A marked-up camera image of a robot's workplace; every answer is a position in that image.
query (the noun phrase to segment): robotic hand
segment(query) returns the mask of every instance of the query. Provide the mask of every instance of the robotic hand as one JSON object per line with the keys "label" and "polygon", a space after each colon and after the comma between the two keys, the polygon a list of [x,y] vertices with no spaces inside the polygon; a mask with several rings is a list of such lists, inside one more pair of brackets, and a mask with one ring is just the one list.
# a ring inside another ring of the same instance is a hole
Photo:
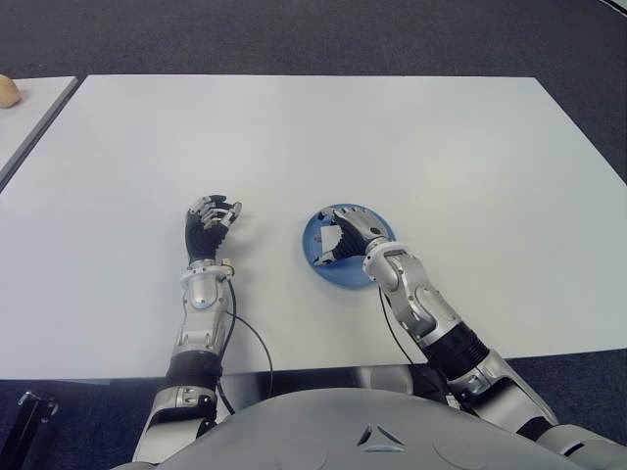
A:
{"label": "robotic hand", "polygon": [[225,196],[200,198],[187,211],[185,245],[189,261],[215,259],[226,232],[242,211],[242,205],[226,202]]}
{"label": "robotic hand", "polygon": [[339,225],[342,229],[338,244],[313,262],[318,266],[339,259],[365,255],[376,244],[389,241],[390,235],[385,225],[366,208],[354,206],[341,209],[325,208],[318,214],[318,219],[330,219],[331,225]]}

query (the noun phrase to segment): white table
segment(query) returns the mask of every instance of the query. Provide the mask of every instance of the white table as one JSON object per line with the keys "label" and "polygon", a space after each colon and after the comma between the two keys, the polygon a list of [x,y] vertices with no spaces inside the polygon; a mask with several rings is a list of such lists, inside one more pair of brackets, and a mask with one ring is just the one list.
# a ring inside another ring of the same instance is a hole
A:
{"label": "white table", "polygon": [[[0,194],[0,377],[164,374],[212,193],[244,205],[219,254],[277,369],[404,362],[376,290],[303,257],[343,202],[503,356],[626,346],[627,190],[535,79],[90,76]],[[266,369],[238,326],[225,372]]]}
{"label": "white table", "polygon": [[0,181],[76,85],[73,76],[14,80],[22,100],[0,109]]}

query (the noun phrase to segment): robot forearm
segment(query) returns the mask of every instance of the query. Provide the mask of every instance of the robot forearm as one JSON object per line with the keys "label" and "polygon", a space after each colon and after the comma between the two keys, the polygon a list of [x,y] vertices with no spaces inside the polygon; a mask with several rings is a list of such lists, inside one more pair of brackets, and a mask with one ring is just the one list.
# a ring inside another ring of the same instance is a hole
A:
{"label": "robot forearm", "polygon": [[549,406],[463,323],[407,247],[378,238],[367,247],[363,269],[465,408],[532,439],[557,424]]}

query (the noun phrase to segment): beige object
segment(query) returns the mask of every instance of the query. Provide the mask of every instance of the beige object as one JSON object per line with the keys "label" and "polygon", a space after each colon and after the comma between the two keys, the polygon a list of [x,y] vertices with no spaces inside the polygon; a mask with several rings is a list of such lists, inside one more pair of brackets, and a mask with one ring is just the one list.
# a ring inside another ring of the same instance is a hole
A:
{"label": "beige object", "polygon": [[0,108],[11,108],[21,98],[15,82],[6,75],[0,75]]}

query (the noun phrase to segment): black rubber joint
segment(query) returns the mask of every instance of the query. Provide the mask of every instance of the black rubber joint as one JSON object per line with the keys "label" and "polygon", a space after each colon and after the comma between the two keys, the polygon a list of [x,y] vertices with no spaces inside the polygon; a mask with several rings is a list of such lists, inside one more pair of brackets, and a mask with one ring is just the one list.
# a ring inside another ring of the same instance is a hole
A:
{"label": "black rubber joint", "polygon": [[169,362],[166,388],[189,385],[215,391],[221,375],[222,366],[217,354],[200,350],[180,352]]}
{"label": "black rubber joint", "polygon": [[460,323],[422,351],[431,365],[441,369],[449,380],[468,372],[485,359],[489,352],[465,323]]}

